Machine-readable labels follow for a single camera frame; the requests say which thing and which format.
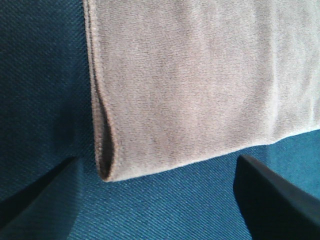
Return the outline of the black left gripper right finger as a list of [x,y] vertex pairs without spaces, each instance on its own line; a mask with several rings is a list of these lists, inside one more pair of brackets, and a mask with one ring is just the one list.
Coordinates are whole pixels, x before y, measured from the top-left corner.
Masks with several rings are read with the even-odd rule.
[[318,240],[320,201],[250,155],[237,158],[233,193],[254,240]]

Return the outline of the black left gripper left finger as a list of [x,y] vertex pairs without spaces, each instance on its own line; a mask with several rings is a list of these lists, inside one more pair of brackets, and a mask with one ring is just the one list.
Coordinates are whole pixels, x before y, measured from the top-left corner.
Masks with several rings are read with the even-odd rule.
[[2,240],[66,240],[78,215],[78,159],[70,157],[0,203]]

